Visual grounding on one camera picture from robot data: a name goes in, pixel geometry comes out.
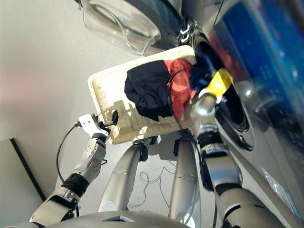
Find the washing machine door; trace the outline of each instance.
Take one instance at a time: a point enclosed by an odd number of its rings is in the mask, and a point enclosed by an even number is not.
[[[167,0],[78,0],[85,27],[128,52],[178,46],[182,20]]]

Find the black cloth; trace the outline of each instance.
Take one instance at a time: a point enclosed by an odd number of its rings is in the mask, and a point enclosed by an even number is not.
[[[146,63],[127,72],[124,92],[135,103],[138,113],[155,121],[158,116],[172,116],[170,92],[167,87],[169,72],[164,61]]]

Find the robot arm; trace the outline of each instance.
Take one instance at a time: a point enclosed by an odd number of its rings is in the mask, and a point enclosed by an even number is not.
[[[195,104],[192,119],[200,145],[203,186],[215,194],[223,227],[284,227],[258,197],[242,188],[240,171],[219,134],[216,103],[214,95],[203,94]]]
[[[74,171],[55,189],[55,191],[43,202],[30,218],[30,222],[39,226],[52,224],[71,219],[73,211],[79,204],[80,198],[87,187],[100,173],[102,160],[105,157],[105,142],[109,138],[109,130],[105,126],[116,125],[118,114],[115,111],[113,120],[103,124],[89,114],[81,116],[79,122],[91,139],[83,150],[83,155]]]

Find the mesh tray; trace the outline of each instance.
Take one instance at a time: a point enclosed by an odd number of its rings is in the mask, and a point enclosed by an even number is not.
[[[171,60],[185,58],[195,64],[195,54],[190,46],[176,47],[155,55],[142,57],[112,68],[93,74],[88,79],[88,84],[93,101],[103,122],[111,120],[112,112],[118,111],[117,126],[111,126],[109,142],[119,144],[132,140],[139,140],[151,136],[171,133],[180,130],[174,117],[159,117],[159,122],[138,114],[135,104],[124,93],[124,82],[127,71],[133,67],[156,60]],[[182,128],[189,128],[190,118],[184,114],[180,120]]]

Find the yellow tape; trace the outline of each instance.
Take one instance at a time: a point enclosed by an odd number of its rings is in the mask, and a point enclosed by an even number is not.
[[[225,69],[220,69],[214,75],[207,88],[211,94],[215,96],[222,96],[231,86],[231,84],[234,86],[228,71]]]

